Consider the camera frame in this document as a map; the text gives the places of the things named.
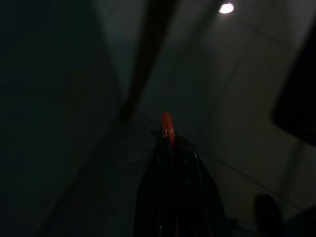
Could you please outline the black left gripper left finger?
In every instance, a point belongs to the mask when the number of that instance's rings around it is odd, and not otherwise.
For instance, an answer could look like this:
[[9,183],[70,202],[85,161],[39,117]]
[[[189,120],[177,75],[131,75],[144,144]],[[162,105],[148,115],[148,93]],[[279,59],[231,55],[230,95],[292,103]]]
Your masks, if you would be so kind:
[[167,138],[159,141],[141,179],[133,236],[175,236],[175,169]]

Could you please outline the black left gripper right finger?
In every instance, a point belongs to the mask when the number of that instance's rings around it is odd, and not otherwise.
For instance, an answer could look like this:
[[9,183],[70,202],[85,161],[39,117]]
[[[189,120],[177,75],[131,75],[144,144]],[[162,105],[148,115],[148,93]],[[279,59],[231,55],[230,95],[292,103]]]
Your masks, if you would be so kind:
[[179,178],[179,236],[226,237],[228,221],[217,186],[195,147],[177,135],[174,149]]

